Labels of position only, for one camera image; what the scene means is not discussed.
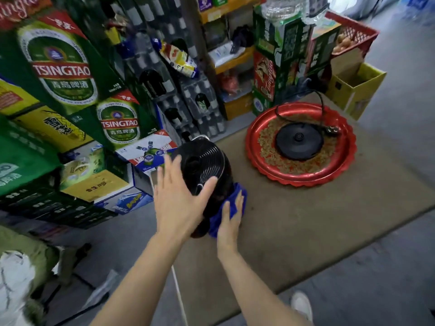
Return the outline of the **person's left hand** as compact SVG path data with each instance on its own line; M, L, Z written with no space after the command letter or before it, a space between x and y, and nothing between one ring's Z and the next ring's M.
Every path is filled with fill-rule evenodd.
M161 166L157 169L154 187L157 233L170 243L179 244L191 236L203 218L196 210L196 196L190 193L183 180L181 160L181 156L172 160L172 191L164 191L164 167Z

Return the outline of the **person's right hand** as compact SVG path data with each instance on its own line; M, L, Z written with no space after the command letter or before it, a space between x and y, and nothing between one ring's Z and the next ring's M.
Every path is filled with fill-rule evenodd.
M239 227L242 221L242 205L244 198L241 193L237 196L236 204L239 208L238 212L231 219L231 225L226 229L219 229L217 235L217 255L222 264L230 259L230 257L238 253L237 238Z

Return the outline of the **blue cleaning cloth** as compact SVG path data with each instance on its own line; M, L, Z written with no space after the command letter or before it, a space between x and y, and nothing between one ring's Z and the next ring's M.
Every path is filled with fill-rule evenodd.
M245 212L247 201L247 190L239 182L234 182L231 194L224 199L224 202L220 205L218 211L210 218L210 229L208 231L209 236L217 238L218 230L222 220L222 210L226 201L230 202L230 219L238 212L239 208L236 204L237 196L241 193L244 198L242 205L242 215Z

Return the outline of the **black electric fan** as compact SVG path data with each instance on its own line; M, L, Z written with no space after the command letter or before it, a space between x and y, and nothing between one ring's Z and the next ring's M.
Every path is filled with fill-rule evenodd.
M217 177L215 189L203 212L201 223L191 234L192 238L201 238L218 228L219 210L235 191L230 162L225 153L207 136L200 135L183 143L171 155L174 160L181 156L183 180L194 196L203 189L210 177Z

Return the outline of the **person's left forearm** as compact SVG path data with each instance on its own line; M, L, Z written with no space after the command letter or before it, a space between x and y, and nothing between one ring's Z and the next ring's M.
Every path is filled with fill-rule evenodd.
M158 231L89 326L150 326L186 237Z

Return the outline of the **person's right forearm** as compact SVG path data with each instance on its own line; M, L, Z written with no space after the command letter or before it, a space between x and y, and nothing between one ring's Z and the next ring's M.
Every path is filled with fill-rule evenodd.
M314 326L280 300L239 253L222 266L247 326Z

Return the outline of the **white and blue beer carton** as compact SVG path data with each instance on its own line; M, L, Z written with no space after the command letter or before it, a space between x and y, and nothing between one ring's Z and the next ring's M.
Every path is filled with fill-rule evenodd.
M149 175L164 164L164 155L171 155L178 145L161 129L155 133L116 150L117 155L136 169Z

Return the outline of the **red round tray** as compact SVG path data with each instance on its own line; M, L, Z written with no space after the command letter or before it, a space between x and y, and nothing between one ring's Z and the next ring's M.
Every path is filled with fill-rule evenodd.
M278 130L291 122L323 125L324 145L314 158L293 161L275 149ZM352 126L339 112L325 104L293 102L258 115L247 130L245 150L252 165L270 180L313 187L331 182L347 171L355 160L357 145Z

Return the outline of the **small green beer carton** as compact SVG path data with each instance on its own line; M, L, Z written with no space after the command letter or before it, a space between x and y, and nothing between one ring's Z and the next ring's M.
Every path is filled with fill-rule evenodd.
M155 106L148 95L136 98L128 88L67 118L111 151L138 142L160 129Z

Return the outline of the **flat yellow carton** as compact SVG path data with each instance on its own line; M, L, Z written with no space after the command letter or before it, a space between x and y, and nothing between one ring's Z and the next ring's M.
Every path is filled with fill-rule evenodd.
M113 191L126 187L128 182L127 170L107 170L95 172L89 167L82 167L74 172L62 174L59 190L72 197L93 202Z

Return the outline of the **green and yellow carton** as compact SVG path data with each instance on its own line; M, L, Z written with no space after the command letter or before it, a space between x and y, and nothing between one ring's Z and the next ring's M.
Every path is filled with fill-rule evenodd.
M92 178L105 170L105 150L103 145L91 142L68 154L71 161L60 171L59 189L63 192L80 182Z

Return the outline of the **stack of grey bottle packs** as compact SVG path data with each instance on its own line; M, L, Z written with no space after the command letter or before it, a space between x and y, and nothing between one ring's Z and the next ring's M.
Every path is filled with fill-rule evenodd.
M180 0L97 0L103 26L123 60L121 73L142 87L187 142L198 135L216 137L226 131L225 119L181 12ZM166 63L150 43L158 38L185 51L200 70L188 78Z

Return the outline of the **black kettle base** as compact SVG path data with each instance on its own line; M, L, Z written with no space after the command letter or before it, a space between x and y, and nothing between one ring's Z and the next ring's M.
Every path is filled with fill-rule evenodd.
M317 125L291 122L278 130L274 143L282 157L293 161L307 161L321 151L324 138Z

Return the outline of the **red bag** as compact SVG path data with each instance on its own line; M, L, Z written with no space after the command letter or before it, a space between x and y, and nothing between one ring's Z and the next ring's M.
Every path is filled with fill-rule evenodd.
M223 92L229 95L235 95L239 92L240 84L237 75L227 71L227 72L219 73L217 79L218 79L220 89Z

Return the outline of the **yellow snack packet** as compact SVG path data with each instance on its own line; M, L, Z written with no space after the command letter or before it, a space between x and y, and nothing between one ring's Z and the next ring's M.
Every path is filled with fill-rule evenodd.
M199 67L194 59L185 51L158 38L150 38L150 43L157 53L175 71L191 79L199 78Z

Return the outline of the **person's white shoe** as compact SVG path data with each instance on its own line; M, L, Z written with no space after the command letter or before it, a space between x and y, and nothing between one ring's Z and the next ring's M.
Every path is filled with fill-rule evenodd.
M313 323L312 305L308 296L304 292L294 292L290 299L290 305L293 310L303 315L310 323Z

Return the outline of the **stack of dark green cartons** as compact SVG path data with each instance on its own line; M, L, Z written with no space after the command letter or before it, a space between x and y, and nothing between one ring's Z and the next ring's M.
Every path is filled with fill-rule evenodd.
M53 175L1 195L0 209L15 216L84 230L117 216L92 202L59 191Z

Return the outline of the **yellow drink carton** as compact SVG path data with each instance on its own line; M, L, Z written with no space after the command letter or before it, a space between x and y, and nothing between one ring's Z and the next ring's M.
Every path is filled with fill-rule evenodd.
M94 139L61 114L0 75L0 114L52 144L60 153Z

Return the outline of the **red printed carton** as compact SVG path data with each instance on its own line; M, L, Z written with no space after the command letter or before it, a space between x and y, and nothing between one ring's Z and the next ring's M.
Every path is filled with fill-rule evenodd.
M276 70L272 60L254 51L254 87L267 100L275 100Z

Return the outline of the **orange metal shelf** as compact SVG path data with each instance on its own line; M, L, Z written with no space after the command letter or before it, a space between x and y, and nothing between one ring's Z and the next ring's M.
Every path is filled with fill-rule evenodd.
M254 46L246 48L238 58L217 68L211 63L208 52L231 41L234 30L243 25L252 27L254 6L261 0L194 0L201 33L201 57L205 62L205 72L215 88L220 110L227 120L233 120L250 113L253 105L251 84L253 81ZM231 72L238 76L240 90L229 95L220 89L217 75Z

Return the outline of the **white packet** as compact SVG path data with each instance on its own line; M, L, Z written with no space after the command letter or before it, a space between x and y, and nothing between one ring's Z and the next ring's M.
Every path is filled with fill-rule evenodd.
M241 56L246 48L229 41L208 52L209 59L215 68Z

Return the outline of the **clear plastic wrapper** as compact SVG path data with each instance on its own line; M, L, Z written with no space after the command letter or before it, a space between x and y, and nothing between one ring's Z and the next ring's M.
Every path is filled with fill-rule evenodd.
M93 307L99 303L102 303L103 298L110 295L110 292L112 289L115 288L115 285L117 285L119 279L119 273L115 271L114 269L111 269L109 274L106 277L106 280L99 285L89 298L87 299L86 303L82 307L82 310Z

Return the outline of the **light green carton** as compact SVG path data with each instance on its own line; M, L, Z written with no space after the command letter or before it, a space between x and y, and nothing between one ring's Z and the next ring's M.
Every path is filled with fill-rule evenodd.
M0 196L60 166L51 144L0 114Z

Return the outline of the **large green beer carton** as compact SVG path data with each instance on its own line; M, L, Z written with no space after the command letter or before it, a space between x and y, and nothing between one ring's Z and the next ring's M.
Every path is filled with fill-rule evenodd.
M0 73L70 115L126 89L83 29L82 0L0 0Z

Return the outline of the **green seat cushion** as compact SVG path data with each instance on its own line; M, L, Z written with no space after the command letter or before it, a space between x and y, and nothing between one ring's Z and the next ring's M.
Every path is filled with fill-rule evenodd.
M46 326L51 302L64 285L65 276L71 275L76 250L64 250L0 225L0 256L5 251L26 254L35 267L25 315L33 326Z

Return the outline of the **black bag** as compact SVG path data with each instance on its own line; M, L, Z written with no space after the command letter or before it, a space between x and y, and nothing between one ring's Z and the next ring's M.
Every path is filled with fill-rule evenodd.
M232 47L230 54L236 54L241 48L250 48L254 45L252 27L243 25L237 27L231 37Z

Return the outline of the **green drink carton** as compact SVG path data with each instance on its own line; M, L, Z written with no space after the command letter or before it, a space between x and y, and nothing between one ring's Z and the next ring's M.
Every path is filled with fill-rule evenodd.
M300 14L281 20L266 19L259 5L253 8L253 25L255 47L278 67L305 57L314 28Z

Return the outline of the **green carton with white print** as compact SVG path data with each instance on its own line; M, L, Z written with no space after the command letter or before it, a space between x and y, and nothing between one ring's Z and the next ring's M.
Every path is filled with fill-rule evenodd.
M305 58L305 76L321 70L329 62L340 29L340 23L328 18L323 18L314 25Z

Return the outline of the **open yellow cardboard box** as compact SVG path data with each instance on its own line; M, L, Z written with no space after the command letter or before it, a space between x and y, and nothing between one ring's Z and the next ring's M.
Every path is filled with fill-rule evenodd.
M354 120L359 120L387 72L365 62L355 48L330 61L331 79L326 96Z

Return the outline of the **white plastic bag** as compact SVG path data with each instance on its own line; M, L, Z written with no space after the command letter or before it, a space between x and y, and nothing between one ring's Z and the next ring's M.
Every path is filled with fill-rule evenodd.
M35 278L30 258L18 251L0 256L0 326L33 326L25 306Z

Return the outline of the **clear water bottle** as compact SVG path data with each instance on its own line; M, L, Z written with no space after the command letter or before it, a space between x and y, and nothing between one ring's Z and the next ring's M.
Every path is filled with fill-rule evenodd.
M265 19L280 21L302 15L307 0L262 0L261 14Z

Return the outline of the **pile of brown eggs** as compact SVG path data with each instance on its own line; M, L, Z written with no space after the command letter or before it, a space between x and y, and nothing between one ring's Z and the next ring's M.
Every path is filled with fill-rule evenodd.
M332 54L339 54L349 49L351 46L355 44L355 41L345 34L341 33L338 35L336 40L336 46L334 47Z

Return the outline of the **red plastic crate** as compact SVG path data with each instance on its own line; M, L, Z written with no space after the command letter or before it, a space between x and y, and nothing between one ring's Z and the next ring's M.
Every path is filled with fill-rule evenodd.
M333 59L356 48L360 49L362 57L365 58L370 50L372 43L378 37L379 32L361 22L353 20L347 16L339 15L332 11L327 12L326 18L335 20L340 23L340 34L343 33L355 41L355 44L349 49L339 54L332 54L331 58Z

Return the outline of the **blue water bottle pack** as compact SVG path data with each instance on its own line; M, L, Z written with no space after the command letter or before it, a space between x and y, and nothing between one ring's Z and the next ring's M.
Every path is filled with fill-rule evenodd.
M400 0L397 14L409 22L435 26L435 0Z

